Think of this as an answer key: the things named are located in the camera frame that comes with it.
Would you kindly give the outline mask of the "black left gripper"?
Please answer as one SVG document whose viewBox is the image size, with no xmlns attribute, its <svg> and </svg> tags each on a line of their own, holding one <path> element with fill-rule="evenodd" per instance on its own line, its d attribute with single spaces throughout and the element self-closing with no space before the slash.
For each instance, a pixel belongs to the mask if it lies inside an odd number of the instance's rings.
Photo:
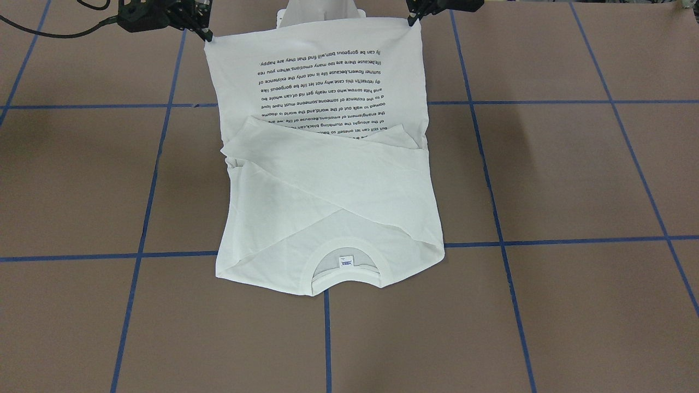
<svg viewBox="0 0 699 393">
<path fill-rule="evenodd" d="M 407 22 L 410 27 L 414 26 L 415 22 L 422 19 L 426 15 L 436 15 L 445 10 L 456 10 L 474 13 L 478 11 L 483 0 L 475 1 L 407 1 L 408 17 Z"/>
</svg>

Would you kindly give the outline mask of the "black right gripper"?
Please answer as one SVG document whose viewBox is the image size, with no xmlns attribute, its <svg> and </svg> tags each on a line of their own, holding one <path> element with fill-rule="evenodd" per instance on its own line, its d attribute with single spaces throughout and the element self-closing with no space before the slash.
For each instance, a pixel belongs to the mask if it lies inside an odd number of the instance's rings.
<svg viewBox="0 0 699 393">
<path fill-rule="evenodd" d="M 210 13 L 210 1 L 119 1 L 117 24 L 130 33 L 167 27 L 190 30 L 212 42 Z"/>
</svg>

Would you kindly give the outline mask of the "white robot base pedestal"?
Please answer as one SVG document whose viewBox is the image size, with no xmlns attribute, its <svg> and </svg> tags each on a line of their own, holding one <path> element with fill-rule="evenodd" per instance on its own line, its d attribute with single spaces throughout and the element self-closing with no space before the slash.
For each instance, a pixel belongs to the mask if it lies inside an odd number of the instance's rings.
<svg viewBox="0 0 699 393">
<path fill-rule="evenodd" d="M 355 1 L 290 1 L 277 12 L 276 28 L 309 22 L 366 17 Z"/>
</svg>

